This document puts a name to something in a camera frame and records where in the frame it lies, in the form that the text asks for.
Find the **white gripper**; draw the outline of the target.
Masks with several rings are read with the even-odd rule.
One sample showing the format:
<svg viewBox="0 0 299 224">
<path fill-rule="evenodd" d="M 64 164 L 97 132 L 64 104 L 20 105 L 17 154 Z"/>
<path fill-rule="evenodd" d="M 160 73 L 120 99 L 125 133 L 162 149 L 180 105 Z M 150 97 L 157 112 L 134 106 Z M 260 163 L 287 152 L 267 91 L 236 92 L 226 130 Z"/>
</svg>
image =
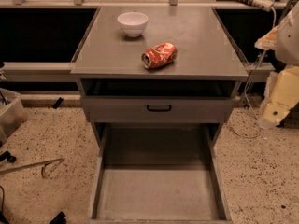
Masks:
<svg viewBox="0 0 299 224">
<path fill-rule="evenodd" d="M 299 103 L 299 67 L 287 65 L 281 72 L 271 72 L 260 106 L 258 124 L 271 129 L 280 124 Z"/>
</svg>

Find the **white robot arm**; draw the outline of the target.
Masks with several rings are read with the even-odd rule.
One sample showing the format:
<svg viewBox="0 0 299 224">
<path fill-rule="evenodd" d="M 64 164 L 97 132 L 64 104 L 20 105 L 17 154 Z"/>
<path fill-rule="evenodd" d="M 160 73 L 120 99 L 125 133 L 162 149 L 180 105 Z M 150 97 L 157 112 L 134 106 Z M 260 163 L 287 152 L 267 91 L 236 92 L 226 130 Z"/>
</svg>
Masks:
<svg viewBox="0 0 299 224">
<path fill-rule="evenodd" d="M 273 50 L 275 58 L 286 64 L 279 73 L 271 72 L 260 106 L 261 128 L 278 126 L 299 103 L 299 3 L 288 12 L 278 26 L 259 38 L 255 47 Z"/>
</svg>

